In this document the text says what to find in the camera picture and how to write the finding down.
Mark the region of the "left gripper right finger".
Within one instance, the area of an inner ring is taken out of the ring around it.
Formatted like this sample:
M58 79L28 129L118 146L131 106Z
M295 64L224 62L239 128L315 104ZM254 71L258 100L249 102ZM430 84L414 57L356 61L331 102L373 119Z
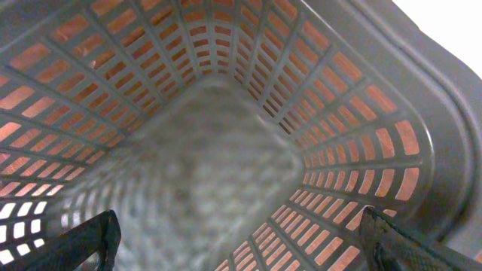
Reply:
M431 243L383 212L367 207L358 226L361 250L370 270L480 270L481 263L448 247Z

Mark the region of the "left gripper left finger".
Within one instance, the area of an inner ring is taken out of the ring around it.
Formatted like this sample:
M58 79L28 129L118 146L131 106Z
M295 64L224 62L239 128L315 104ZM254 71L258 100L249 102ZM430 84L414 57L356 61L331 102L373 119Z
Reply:
M91 255L99 255L98 270L112 271L121 240L121 229L113 210L104 211L57 236L3 270L74 270Z

